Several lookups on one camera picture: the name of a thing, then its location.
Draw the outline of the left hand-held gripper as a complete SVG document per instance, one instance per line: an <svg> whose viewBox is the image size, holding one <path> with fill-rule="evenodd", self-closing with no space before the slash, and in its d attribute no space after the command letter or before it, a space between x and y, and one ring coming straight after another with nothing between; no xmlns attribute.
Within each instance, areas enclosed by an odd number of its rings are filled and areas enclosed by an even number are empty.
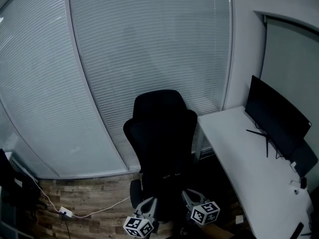
<svg viewBox="0 0 319 239"><path fill-rule="evenodd" d="M132 216L124 222L125 232L134 238L149 238L158 232L159 223L156 220L158 199L152 197L138 204Z"/></svg>

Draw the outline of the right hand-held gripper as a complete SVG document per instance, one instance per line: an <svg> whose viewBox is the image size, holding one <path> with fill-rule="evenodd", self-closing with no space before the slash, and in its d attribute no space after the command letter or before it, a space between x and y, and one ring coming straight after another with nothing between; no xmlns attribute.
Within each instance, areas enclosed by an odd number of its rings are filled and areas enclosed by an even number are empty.
<svg viewBox="0 0 319 239"><path fill-rule="evenodd" d="M215 222L219 216L220 208L213 201L208 203L208 199L200 192L192 189L181 192L182 200L187 208L192 208L190 219L199 225L206 225Z"/></svg>

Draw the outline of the black office chair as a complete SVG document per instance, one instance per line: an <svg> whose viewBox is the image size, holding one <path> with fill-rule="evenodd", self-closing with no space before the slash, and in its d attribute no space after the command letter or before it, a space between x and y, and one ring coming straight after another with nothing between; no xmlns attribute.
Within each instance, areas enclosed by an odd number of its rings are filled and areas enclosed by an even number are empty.
<svg viewBox="0 0 319 239"><path fill-rule="evenodd" d="M171 125L185 123L189 127L193 127L195 132L197 125L197 114L186 107L181 94L176 90L152 91L136 97L134 102L133 117L125 122L123 131L133 150L135 151L135 154L137 155L141 166L141 175L143 175L141 140L142 127L151 122L161 121ZM192 166L187 173L185 188L193 166L194 158L192 155ZM142 177L141 179L135 179L131 181L130 197L133 208L137 208L138 204L146 200L146 198L143 196Z"/></svg>

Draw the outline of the brown cardboard box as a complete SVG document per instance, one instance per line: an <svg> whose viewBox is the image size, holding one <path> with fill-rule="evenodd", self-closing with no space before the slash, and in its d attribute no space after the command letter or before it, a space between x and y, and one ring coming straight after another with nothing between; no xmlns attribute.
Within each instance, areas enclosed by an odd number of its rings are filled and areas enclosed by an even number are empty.
<svg viewBox="0 0 319 239"><path fill-rule="evenodd" d="M233 233L218 227L214 223L202 225L199 228L209 239L231 239L235 236Z"/></svg>

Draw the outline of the white desk leg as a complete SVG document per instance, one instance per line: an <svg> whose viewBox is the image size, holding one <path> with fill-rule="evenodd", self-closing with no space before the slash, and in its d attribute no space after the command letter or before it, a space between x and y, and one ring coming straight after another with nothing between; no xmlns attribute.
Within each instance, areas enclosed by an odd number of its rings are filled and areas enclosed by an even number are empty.
<svg viewBox="0 0 319 239"><path fill-rule="evenodd" d="M194 153L194 163L197 164L199 162L200 156L201 156L201 150L204 140L204 133L202 131L201 126L198 126L198 136L197 136L197 144L196 144L196 150Z"/></svg>

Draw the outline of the white power strip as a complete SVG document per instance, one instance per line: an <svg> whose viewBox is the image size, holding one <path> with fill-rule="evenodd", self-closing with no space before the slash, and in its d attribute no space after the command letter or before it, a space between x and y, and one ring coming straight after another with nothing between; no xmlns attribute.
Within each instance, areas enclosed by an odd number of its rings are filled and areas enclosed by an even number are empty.
<svg viewBox="0 0 319 239"><path fill-rule="evenodd" d="M59 212L63 215L66 215L67 217L73 217L73 212L63 206L60 207Z"/></svg>

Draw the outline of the small white desk gadget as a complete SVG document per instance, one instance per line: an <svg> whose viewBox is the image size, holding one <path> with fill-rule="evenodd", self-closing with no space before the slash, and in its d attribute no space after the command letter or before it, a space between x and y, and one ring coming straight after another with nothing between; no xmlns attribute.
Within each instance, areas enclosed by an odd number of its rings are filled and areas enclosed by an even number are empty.
<svg viewBox="0 0 319 239"><path fill-rule="evenodd" d="M300 192L300 188L301 188L300 182L297 182L297 181L292 180L292 181L289 183L289 185L293 188L294 193L295 193L296 195L298 195L299 192Z"/></svg>

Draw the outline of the white power strip lead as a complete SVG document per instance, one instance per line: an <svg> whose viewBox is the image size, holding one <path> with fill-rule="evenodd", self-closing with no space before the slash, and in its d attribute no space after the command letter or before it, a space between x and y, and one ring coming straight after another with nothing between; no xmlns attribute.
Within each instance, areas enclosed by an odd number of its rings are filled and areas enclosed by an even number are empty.
<svg viewBox="0 0 319 239"><path fill-rule="evenodd" d="M47 196L47 195L45 194L45 192L42 190L42 188L38 185L36 179L35 179L24 167L22 167L21 169L22 169L22 171L23 171L26 175L28 175L28 176L33 180L33 182L34 182L35 185L38 187L38 189L39 189L39 190L42 192L42 194L48 199L49 203L52 205L52 207L54 208L54 210L55 210L57 213L61 213L59 210L57 210L57 208L55 207L55 205L53 204L53 202L51 201L51 199L49 198L49 196Z"/></svg>

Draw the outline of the black smartphone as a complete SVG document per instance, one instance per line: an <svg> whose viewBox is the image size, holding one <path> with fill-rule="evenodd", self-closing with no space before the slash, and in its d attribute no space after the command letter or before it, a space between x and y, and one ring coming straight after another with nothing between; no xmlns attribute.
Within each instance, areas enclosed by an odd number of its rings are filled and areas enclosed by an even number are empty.
<svg viewBox="0 0 319 239"><path fill-rule="evenodd" d="M298 239L298 237L301 234L303 228L304 228L304 224L300 222L297 225L297 227L296 227L295 231L293 232L292 236L290 237L290 239Z"/></svg>

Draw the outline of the black monitor with thin stand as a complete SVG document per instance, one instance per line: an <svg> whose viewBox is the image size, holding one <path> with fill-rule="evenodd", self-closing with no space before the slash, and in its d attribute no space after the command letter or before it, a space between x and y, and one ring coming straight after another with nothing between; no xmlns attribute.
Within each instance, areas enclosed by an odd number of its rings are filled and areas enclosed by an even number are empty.
<svg viewBox="0 0 319 239"><path fill-rule="evenodd" d="M312 126L292 103L255 76L251 79L245 112L285 157L301 145Z"/></svg>

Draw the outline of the wide white window blind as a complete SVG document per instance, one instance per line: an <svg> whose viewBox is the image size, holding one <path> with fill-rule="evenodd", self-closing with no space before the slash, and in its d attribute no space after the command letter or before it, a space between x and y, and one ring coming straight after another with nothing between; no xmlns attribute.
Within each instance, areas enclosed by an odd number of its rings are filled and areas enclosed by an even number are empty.
<svg viewBox="0 0 319 239"><path fill-rule="evenodd" d="M70 30L67 0L11 0L0 10L0 103L16 153L39 178L124 173Z"/></svg>

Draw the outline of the narrow white window blind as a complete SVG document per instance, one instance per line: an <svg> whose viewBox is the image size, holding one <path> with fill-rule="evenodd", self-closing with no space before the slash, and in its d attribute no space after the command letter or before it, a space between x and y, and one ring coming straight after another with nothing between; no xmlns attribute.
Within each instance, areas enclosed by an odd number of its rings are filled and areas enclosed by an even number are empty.
<svg viewBox="0 0 319 239"><path fill-rule="evenodd" d="M134 100L177 90L197 115L222 110L229 79L231 0L69 0L90 91L131 171L140 167L123 132Z"/></svg>

